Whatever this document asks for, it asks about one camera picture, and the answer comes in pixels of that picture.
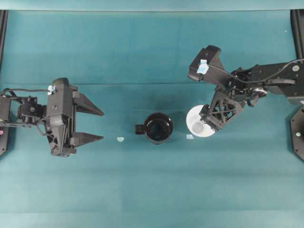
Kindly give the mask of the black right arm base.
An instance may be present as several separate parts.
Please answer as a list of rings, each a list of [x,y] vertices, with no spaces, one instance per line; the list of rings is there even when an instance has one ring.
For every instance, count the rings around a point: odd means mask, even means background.
[[[294,154],[304,160],[304,106],[301,106],[299,110],[293,114],[289,120],[292,148]]]

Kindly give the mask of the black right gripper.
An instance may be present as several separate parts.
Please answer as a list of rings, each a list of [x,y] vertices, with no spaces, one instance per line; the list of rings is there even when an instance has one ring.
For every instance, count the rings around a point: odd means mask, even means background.
[[[244,106],[245,102],[237,101],[221,91],[216,91],[211,105],[204,105],[200,110],[200,120],[216,132],[243,112]]]

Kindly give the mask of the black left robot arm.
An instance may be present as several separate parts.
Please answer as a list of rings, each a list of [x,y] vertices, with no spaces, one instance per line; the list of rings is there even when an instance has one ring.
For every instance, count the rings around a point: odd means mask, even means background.
[[[51,85],[46,105],[32,96],[17,96],[16,89],[6,89],[0,94],[1,127],[44,126],[38,132],[47,137],[53,156],[69,157],[79,146],[103,139],[102,136],[76,131],[76,113],[103,116],[78,88],[67,84]]]

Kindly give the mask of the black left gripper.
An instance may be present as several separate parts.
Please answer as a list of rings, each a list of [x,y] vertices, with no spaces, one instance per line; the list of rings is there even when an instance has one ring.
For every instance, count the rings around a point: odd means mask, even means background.
[[[45,130],[53,156],[69,157],[75,147],[93,143],[103,136],[74,133],[76,111],[103,116],[104,113],[73,85],[50,85],[47,93]]]

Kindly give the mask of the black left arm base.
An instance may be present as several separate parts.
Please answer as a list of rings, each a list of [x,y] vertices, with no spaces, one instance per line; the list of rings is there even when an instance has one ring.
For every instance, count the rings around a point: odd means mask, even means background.
[[[0,128],[0,156],[2,156],[7,151],[8,136],[9,136],[9,128],[1,127]]]

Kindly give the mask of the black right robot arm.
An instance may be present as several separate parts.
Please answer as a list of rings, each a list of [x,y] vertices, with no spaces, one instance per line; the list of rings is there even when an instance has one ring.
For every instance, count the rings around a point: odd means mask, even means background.
[[[254,107],[269,92],[284,95],[296,105],[304,102],[303,59],[238,68],[231,73],[217,66],[209,67],[215,70],[211,79],[217,87],[211,104],[203,106],[199,115],[216,132],[242,113],[246,105]]]

